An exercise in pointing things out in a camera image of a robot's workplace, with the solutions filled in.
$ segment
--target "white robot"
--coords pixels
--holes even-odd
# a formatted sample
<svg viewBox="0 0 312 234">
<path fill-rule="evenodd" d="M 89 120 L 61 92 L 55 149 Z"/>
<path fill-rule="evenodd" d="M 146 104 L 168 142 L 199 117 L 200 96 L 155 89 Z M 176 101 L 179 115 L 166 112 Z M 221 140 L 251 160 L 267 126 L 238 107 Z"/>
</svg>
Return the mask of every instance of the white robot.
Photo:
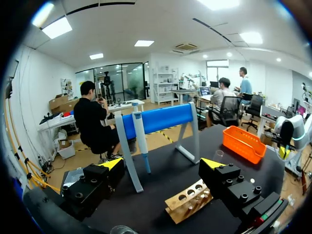
<svg viewBox="0 0 312 234">
<path fill-rule="evenodd" d="M 278 157 L 285 161 L 285 167 L 301 177 L 301 153 L 312 141 L 312 115 L 306 123 L 301 115 L 292 118 L 279 117 L 275 124 L 275 141 L 280 148 Z"/>
</svg>

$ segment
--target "orange plastic crate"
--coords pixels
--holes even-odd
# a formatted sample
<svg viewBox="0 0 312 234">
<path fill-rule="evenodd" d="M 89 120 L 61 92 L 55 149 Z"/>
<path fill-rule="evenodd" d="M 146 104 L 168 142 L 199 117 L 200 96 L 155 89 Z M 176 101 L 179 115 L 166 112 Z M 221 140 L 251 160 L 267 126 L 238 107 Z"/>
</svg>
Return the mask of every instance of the orange plastic crate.
<svg viewBox="0 0 312 234">
<path fill-rule="evenodd" d="M 263 158 L 267 149 L 257 136 L 235 126 L 223 130 L 223 145 L 254 164 Z"/>
</svg>

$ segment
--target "glass cup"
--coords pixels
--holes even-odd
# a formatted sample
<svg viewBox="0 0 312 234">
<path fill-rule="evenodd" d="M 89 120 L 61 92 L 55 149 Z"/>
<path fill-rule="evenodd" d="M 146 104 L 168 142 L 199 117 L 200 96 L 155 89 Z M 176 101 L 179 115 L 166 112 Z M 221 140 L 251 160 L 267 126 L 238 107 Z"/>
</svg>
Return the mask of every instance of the glass cup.
<svg viewBox="0 0 312 234">
<path fill-rule="evenodd" d="M 213 161 L 222 162 L 224 152 L 222 150 L 217 150 L 214 154 Z"/>
</svg>

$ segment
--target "person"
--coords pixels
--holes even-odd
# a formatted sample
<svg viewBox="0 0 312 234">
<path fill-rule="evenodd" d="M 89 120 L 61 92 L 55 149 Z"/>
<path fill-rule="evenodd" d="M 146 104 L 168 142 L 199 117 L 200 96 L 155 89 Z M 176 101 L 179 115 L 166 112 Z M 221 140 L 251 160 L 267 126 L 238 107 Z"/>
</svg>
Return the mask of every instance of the person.
<svg viewBox="0 0 312 234">
<path fill-rule="evenodd" d="M 82 143 L 92 148 L 108 149 L 107 159 L 120 158 L 118 153 L 121 144 L 117 129 L 114 125 L 103 126 L 101 120 L 105 120 L 108 112 L 105 99 L 95 98 L 95 85 L 91 81 L 84 82 L 80 87 L 81 98 L 74 106 L 74 118 L 80 131 Z"/>
<path fill-rule="evenodd" d="M 214 94 L 211 96 L 211 103 L 216 105 L 216 110 L 220 111 L 221 104 L 223 101 L 223 98 L 225 96 L 230 96 L 230 97 L 235 97 L 236 95 L 230 91 L 229 86 L 231 85 L 231 82 L 229 79 L 222 77 L 219 80 L 219 87 L 217 91 L 214 92 Z M 218 123 L 220 122 L 219 117 L 212 112 L 212 110 L 209 110 L 207 115 L 206 115 L 206 122 L 207 122 L 207 127 L 210 128 L 213 123 Z"/>
<path fill-rule="evenodd" d="M 240 84 L 240 88 L 235 87 L 237 90 L 239 90 L 238 97 L 242 97 L 244 93 L 246 94 L 253 94 L 252 85 L 250 83 L 250 80 L 247 76 L 247 69 L 245 67 L 241 67 L 239 69 L 239 76 L 243 77 L 242 83 Z M 242 104 L 249 104 L 250 101 L 242 100 Z"/>
</svg>

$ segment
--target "fluorescent light panel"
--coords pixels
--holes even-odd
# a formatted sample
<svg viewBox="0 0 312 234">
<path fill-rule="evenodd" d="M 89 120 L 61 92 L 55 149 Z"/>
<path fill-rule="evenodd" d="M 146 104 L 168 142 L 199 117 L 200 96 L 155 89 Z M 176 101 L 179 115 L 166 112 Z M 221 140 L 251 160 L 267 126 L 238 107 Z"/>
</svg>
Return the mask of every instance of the fluorescent light panel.
<svg viewBox="0 0 312 234">
<path fill-rule="evenodd" d="M 239 0 L 198 0 L 198 1 L 207 6 L 212 11 L 232 8 L 239 5 Z"/>
<path fill-rule="evenodd" d="M 96 55 L 90 55 L 90 59 L 91 60 L 94 60 L 94 59 L 100 59 L 104 57 L 103 53 L 100 53 L 100 54 L 96 54 Z"/>
<path fill-rule="evenodd" d="M 262 37 L 257 32 L 239 34 L 247 44 L 262 44 Z"/>
<path fill-rule="evenodd" d="M 70 26 L 66 17 L 63 17 L 54 23 L 46 26 L 42 31 L 51 39 L 57 38 L 58 36 L 72 31 L 72 27 Z"/>
<path fill-rule="evenodd" d="M 153 43 L 153 40 L 138 40 L 135 44 L 135 47 L 149 47 Z"/>
<path fill-rule="evenodd" d="M 32 24 L 36 27 L 41 27 L 41 25 L 46 21 L 49 14 L 51 13 L 54 5 L 50 2 L 45 3 L 42 8 L 40 8 L 35 16 L 33 17 Z"/>
</svg>

